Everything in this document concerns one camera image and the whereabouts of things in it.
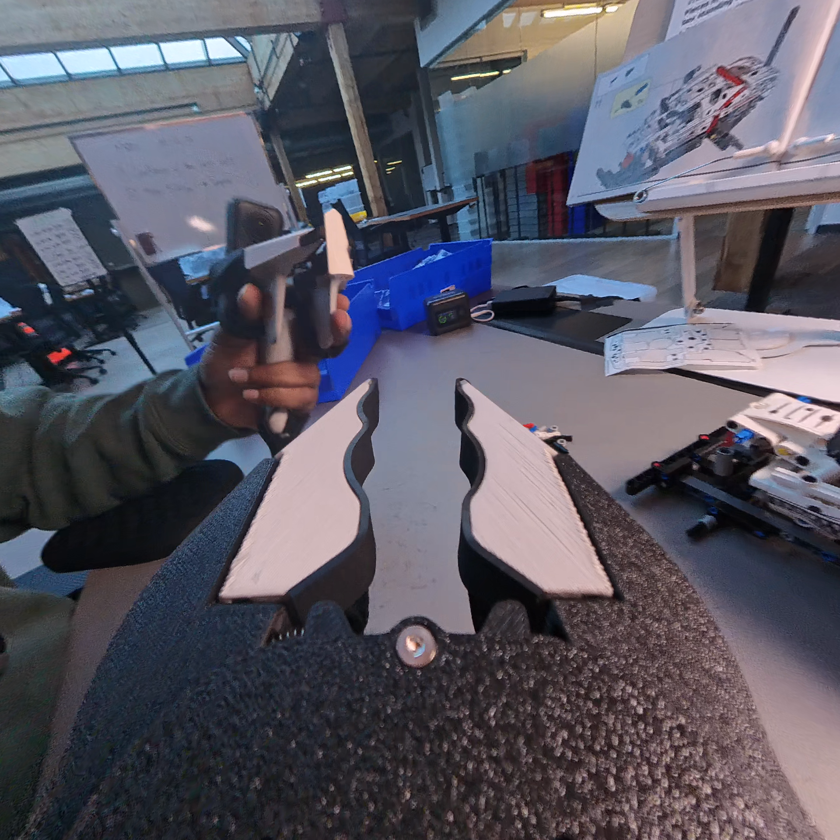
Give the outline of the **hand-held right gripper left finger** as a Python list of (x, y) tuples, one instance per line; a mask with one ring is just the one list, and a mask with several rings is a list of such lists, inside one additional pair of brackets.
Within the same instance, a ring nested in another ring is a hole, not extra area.
[(217, 584), (220, 604), (278, 606), (304, 624), (320, 602), (367, 624), (376, 548), (364, 483), (375, 465), (378, 381), (370, 378), (271, 463)]

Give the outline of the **printed task instruction sheet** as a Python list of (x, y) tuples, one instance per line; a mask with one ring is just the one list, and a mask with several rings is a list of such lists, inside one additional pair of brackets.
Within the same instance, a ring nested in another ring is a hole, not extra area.
[(665, 39), (671, 39), (745, 1), (674, 1)]

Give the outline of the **pile of small lego pieces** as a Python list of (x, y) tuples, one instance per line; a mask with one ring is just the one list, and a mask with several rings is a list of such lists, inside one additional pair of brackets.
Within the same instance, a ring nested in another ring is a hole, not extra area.
[(562, 454), (569, 453), (569, 445), (573, 442), (573, 437), (562, 433), (557, 426), (538, 426), (534, 423), (525, 423), (523, 426), (552, 450)]

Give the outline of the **person's left hand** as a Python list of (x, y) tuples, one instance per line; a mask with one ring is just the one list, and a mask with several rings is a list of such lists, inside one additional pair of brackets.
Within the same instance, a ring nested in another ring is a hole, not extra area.
[(256, 431), (265, 409), (309, 412), (316, 405), (321, 374), (314, 359), (269, 362), (257, 340), (219, 329), (193, 366), (203, 414), (192, 426), (200, 434), (229, 439)]

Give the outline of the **whiteboard on stand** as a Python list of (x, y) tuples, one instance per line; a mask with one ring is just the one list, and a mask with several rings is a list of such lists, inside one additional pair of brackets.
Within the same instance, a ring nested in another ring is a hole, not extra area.
[(75, 133), (70, 144), (116, 217), (113, 224), (146, 285), (193, 351), (171, 296), (150, 269), (226, 243), (228, 203), (236, 198), (278, 208), (299, 227), (287, 188), (278, 183), (256, 120), (228, 112)]

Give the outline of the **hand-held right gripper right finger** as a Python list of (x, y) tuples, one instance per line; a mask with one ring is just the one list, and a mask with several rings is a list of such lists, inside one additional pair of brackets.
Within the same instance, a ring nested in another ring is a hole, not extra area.
[(498, 570), (541, 601), (607, 598), (615, 587), (552, 448), (466, 379), (455, 384), (469, 490), (461, 547), (479, 581)]

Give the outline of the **frosted glass partition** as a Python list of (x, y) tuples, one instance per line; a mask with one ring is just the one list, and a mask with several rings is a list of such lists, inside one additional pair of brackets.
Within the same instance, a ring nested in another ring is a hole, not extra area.
[(589, 59), (530, 61), (484, 87), (438, 98), (438, 138), (446, 181), (575, 153), (581, 147), (601, 68)]

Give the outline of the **lego sticker sheet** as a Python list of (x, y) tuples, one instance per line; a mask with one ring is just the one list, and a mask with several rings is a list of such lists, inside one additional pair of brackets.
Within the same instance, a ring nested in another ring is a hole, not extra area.
[(668, 370), (758, 370), (749, 336), (726, 323), (678, 323), (626, 330), (604, 341), (604, 373)]

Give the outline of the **black power adapter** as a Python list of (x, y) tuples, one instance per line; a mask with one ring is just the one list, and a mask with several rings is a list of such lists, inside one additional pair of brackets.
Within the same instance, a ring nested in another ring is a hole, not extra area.
[(516, 287), (496, 294), (490, 309), (493, 319), (544, 317), (554, 313), (557, 300), (554, 286)]

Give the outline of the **white ribbed plastic container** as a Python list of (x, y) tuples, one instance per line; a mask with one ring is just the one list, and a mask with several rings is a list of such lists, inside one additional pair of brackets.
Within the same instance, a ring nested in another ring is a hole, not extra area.
[(639, 302), (651, 302), (657, 297), (657, 289), (653, 286), (583, 274), (553, 280), (544, 286), (555, 288), (560, 295), (578, 297), (616, 298)]

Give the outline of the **person's left forearm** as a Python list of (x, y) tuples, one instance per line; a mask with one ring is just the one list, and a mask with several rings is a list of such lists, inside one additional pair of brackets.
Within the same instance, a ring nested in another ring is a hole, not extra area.
[(3, 391), (1, 542), (100, 515), (253, 434), (211, 411), (199, 375), (165, 371), (115, 394)]

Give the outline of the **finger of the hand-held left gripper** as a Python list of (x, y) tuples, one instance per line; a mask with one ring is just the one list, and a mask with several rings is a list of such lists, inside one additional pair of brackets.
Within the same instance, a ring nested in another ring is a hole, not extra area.
[(312, 227), (300, 228), (243, 250), (244, 266), (249, 272), (293, 272), (321, 247), (323, 239)]
[(343, 216), (338, 209), (328, 210), (323, 216), (323, 222), (327, 260), (327, 291), (329, 299), (337, 299), (338, 295), (354, 278), (351, 246)]

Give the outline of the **white lego truck model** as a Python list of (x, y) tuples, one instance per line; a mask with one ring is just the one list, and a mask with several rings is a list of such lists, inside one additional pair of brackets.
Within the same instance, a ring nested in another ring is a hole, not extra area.
[(702, 501), (705, 514), (686, 531), (693, 541), (734, 527), (838, 566), (838, 439), (837, 409), (773, 392), (652, 462), (625, 492), (679, 490)]

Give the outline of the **wooden desk with black legs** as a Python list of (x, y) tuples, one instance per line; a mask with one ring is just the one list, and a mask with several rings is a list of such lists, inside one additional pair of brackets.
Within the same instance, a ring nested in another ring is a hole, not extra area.
[(467, 196), (452, 202), (425, 205), (400, 213), (370, 218), (359, 222), (357, 228), (365, 242), (372, 238), (383, 241), (385, 236), (391, 236), (394, 245), (407, 246), (409, 233), (418, 230), (422, 223), (429, 222), (437, 226), (437, 242), (449, 243), (453, 241), (449, 219), (477, 203), (477, 196)]

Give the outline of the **open lego instruction booklet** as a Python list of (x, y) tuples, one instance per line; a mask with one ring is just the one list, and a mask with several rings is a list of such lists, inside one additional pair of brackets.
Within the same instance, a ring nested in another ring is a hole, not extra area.
[(599, 77), (568, 204), (633, 202), (669, 177), (760, 165), (740, 151), (830, 133), (838, 2), (745, 2)]

